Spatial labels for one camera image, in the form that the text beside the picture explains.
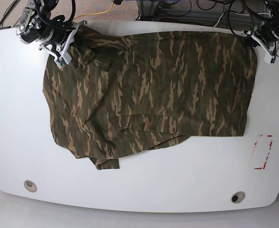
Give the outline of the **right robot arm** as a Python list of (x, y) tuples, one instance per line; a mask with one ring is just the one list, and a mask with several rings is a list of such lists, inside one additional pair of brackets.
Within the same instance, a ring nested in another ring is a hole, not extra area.
[(47, 51), (55, 61), (68, 64), (70, 56), (67, 50), (74, 42), (78, 29), (86, 25), (87, 21), (73, 22), (76, 11), (74, 0), (69, 19), (65, 19), (64, 15), (51, 18), (51, 11), (57, 5), (57, 0), (29, 0), (19, 20), (17, 36), (25, 44), (40, 42), (40, 50)]

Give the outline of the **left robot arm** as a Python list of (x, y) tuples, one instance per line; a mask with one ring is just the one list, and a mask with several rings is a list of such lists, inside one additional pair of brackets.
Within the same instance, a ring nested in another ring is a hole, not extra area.
[(244, 0), (240, 1), (250, 18), (250, 29), (243, 30), (240, 35), (232, 28), (230, 14), (234, 1), (230, 1), (227, 14), (228, 28), (233, 35), (249, 47), (260, 46), (264, 52), (264, 61), (273, 64), (277, 60), (279, 50), (279, 0), (263, 0), (266, 12), (253, 11)]

